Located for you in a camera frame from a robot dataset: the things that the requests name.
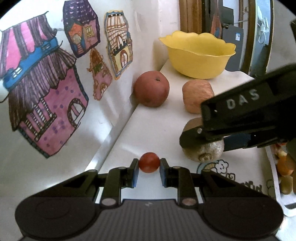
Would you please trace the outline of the small red cherry tomato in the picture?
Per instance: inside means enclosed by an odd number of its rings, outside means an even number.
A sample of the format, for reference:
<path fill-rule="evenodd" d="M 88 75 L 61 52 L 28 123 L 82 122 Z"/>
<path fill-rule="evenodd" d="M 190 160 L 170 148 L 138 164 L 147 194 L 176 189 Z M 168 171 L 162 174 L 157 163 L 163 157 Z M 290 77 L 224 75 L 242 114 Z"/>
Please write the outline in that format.
<path fill-rule="evenodd" d="M 139 159 L 138 166 L 144 173 L 153 173 L 160 166 L 160 158 L 153 152 L 144 153 Z"/>

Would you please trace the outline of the dark red apple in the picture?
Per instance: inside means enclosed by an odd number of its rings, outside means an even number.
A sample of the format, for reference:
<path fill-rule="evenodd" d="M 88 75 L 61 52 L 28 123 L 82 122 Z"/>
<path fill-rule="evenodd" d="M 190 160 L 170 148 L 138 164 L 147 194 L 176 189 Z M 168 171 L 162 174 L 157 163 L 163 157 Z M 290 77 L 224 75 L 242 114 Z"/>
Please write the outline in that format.
<path fill-rule="evenodd" d="M 142 73 L 133 85 L 135 98 L 144 106 L 157 108 L 167 99 L 170 84 L 161 72 L 147 71 Z"/>

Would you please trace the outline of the orange blue painting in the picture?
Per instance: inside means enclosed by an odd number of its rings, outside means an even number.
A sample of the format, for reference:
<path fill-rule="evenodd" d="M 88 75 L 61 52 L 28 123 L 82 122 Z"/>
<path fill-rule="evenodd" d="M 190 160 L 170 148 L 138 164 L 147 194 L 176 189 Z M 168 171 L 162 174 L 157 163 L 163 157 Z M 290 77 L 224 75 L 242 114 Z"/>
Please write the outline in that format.
<path fill-rule="evenodd" d="M 210 1 L 210 33 L 216 38 L 222 38 L 222 8 L 223 1 Z"/>

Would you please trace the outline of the cloud rainbow sticker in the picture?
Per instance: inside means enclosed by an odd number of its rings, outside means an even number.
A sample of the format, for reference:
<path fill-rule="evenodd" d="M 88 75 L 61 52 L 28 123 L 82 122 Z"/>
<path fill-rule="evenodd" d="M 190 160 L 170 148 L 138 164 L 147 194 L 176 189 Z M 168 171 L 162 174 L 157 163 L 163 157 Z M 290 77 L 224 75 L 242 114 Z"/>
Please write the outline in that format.
<path fill-rule="evenodd" d="M 201 163 L 197 167 L 197 174 L 201 174 L 203 170 L 213 171 L 230 180 L 235 181 L 236 175 L 228 171 L 229 163 L 220 159 L 209 163 Z"/>

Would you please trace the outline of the small orange tangerine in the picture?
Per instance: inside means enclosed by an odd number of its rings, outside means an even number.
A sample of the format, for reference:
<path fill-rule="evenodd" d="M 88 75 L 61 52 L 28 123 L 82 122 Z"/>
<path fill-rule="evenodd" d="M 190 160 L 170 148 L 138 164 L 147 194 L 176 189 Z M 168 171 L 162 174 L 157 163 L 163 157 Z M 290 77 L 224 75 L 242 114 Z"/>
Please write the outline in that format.
<path fill-rule="evenodd" d="M 295 160 L 290 154 L 279 157 L 276 169 L 281 176 L 290 176 L 295 170 Z"/>

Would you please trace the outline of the brown kiwi with sticker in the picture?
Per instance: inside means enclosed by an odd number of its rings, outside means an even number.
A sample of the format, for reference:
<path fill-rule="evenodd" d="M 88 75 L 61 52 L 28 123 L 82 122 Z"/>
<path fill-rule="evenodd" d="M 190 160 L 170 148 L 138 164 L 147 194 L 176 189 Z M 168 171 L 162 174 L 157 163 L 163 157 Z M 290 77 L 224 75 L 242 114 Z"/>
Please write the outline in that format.
<path fill-rule="evenodd" d="M 282 176 L 279 178 L 280 192 L 284 195 L 291 194 L 293 190 L 293 178 L 292 176 Z"/>
<path fill-rule="evenodd" d="M 224 141 L 219 140 L 202 144 L 197 140 L 202 134 L 202 118 L 189 120 L 183 128 L 179 144 L 184 154 L 195 162 L 211 162 L 217 160 L 224 151 Z"/>

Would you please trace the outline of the yellow scalloped plastic colander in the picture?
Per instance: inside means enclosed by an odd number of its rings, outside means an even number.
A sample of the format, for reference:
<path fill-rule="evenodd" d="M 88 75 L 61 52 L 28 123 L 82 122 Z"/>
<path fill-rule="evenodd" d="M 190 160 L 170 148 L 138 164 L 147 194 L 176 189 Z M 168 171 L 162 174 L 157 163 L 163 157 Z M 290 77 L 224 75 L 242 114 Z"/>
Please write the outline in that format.
<path fill-rule="evenodd" d="M 218 39 L 211 33 L 175 31 L 159 40 L 166 46 L 173 68 L 195 79 L 219 76 L 236 54 L 235 44 Z"/>

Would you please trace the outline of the large streaked red apple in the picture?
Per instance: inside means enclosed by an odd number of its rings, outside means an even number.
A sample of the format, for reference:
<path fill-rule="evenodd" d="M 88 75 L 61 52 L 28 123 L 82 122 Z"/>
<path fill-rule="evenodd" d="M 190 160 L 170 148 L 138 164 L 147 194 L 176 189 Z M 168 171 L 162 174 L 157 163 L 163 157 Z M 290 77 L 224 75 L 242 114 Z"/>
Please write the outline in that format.
<path fill-rule="evenodd" d="M 193 79 L 182 87 L 183 102 L 189 113 L 200 114 L 201 103 L 214 96 L 211 84 L 207 80 Z"/>

